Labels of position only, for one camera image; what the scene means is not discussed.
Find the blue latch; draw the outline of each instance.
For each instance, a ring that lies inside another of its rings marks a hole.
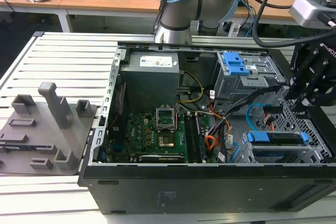
[[[244,60],[237,52],[223,53],[223,61],[226,64],[230,75],[248,76],[250,72],[244,66]]]
[[[304,144],[309,144],[309,136],[306,134],[306,132],[302,132],[301,137]]]
[[[265,131],[250,131],[247,133],[247,139],[249,142],[269,142]]]

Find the yellow wire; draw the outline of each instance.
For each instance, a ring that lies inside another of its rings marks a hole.
[[[196,99],[193,99],[193,100],[177,100],[177,102],[184,102],[184,103],[192,103],[192,102],[197,102],[197,101],[199,101],[201,98],[202,98],[202,96],[203,96],[203,87],[202,87],[202,84],[200,83],[200,81],[194,76],[194,75],[192,75],[190,72],[187,72],[187,71],[185,71],[187,74],[189,74],[197,83],[198,83],[198,85],[199,85],[199,87],[200,87],[200,89],[201,89],[201,93],[200,93],[200,95],[196,98]]]

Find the gray plastic peg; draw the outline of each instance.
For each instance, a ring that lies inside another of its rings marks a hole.
[[[60,104],[60,99],[56,95],[56,84],[53,82],[43,82],[38,88],[38,93],[46,99],[49,110],[55,118],[58,126],[61,129],[65,129],[68,125],[68,119],[66,117],[65,110]]]

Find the motherboard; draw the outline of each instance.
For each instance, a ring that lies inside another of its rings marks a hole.
[[[193,163],[206,160],[204,137],[209,130],[207,115],[130,113],[124,132],[113,130],[107,149],[107,162],[118,163]],[[160,125],[175,124],[174,129],[158,129]]]

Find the slotted metal table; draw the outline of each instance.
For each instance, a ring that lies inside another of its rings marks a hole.
[[[70,103],[88,99],[101,106],[117,41],[153,41],[153,37],[76,33],[33,36],[0,80],[0,129],[14,110],[11,102],[17,94],[44,101],[37,92],[43,81],[55,82],[57,94],[66,96]],[[251,38],[196,36],[193,43],[258,47]],[[293,47],[281,51],[291,59]],[[324,111],[335,125],[336,107]],[[0,175],[0,223],[336,223],[336,193],[300,212],[104,216],[89,190],[78,187],[77,180],[78,176]]]

